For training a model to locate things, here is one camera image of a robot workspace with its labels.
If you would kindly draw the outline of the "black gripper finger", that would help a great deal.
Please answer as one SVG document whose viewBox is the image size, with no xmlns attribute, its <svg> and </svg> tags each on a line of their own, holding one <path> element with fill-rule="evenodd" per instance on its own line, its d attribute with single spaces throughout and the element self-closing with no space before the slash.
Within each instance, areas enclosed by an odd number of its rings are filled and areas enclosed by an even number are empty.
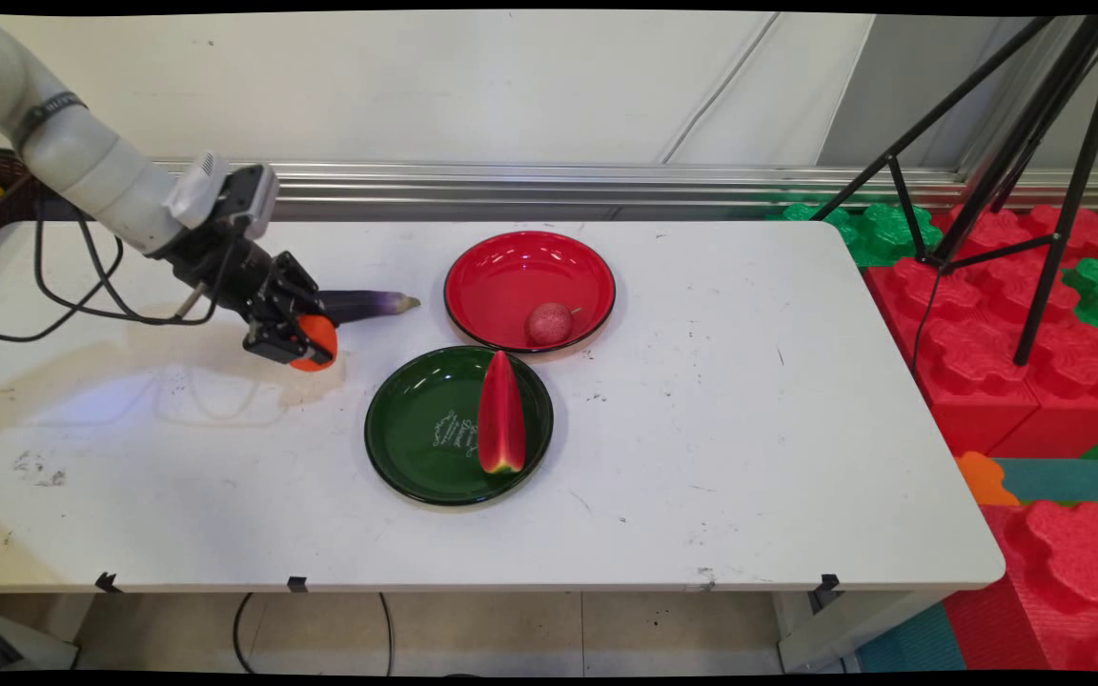
<svg viewBox="0 0 1098 686">
<path fill-rule="evenodd" d="M 335 364 L 335 325 L 296 322 L 291 327 L 254 322 L 240 348 L 296 370 L 326 370 Z"/>
<path fill-rule="evenodd" d="M 316 315 L 332 320 L 320 286 L 291 252 L 280 252 L 270 262 L 261 285 L 261 301 L 274 315 L 292 318 Z"/>
</svg>

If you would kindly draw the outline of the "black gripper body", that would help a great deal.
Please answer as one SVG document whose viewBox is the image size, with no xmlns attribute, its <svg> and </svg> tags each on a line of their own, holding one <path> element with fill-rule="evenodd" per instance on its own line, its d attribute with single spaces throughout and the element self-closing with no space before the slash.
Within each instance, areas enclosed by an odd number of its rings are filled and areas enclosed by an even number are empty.
<svg viewBox="0 0 1098 686">
<path fill-rule="evenodd" d="M 152 254 L 172 266 L 172 273 L 188 286 L 208 286 L 219 310 L 229 310 L 243 320 L 294 320 L 289 295 L 272 300 L 272 279 L 291 279 L 294 257 L 291 252 L 266 252 L 243 235 L 219 230 L 184 230 L 179 237 Z"/>
</svg>

